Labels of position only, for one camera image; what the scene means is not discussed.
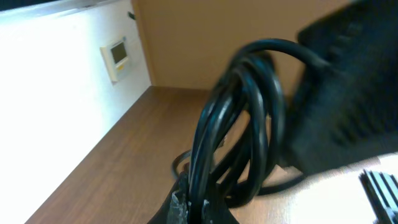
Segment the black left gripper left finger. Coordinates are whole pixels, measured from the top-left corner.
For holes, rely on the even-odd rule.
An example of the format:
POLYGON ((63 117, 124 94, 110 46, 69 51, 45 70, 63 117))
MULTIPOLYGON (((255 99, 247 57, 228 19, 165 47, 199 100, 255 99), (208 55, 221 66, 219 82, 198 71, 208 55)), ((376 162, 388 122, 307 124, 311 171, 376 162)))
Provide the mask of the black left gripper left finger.
POLYGON ((181 172, 164 203, 148 224, 187 224, 188 174, 181 172))

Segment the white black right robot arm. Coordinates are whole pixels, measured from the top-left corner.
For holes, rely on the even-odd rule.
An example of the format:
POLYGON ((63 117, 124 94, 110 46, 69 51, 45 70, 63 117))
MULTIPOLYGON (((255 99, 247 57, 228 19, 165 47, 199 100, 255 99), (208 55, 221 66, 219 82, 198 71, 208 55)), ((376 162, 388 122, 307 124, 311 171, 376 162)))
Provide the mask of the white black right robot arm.
POLYGON ((327 62, 306 68, 282 162, 306 175, 397 151, 397 0, 356 1, 301 30, 327 62))

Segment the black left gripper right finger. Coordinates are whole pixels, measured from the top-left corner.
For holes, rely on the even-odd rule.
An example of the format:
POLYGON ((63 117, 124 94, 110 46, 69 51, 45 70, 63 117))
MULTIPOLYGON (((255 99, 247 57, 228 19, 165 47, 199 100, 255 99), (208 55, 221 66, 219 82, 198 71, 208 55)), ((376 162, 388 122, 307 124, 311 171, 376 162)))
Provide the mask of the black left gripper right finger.
POLYGON ((202 224, 239 224, 218 193, 217 183, 209 180, 206 184, 201 206, 202 224))

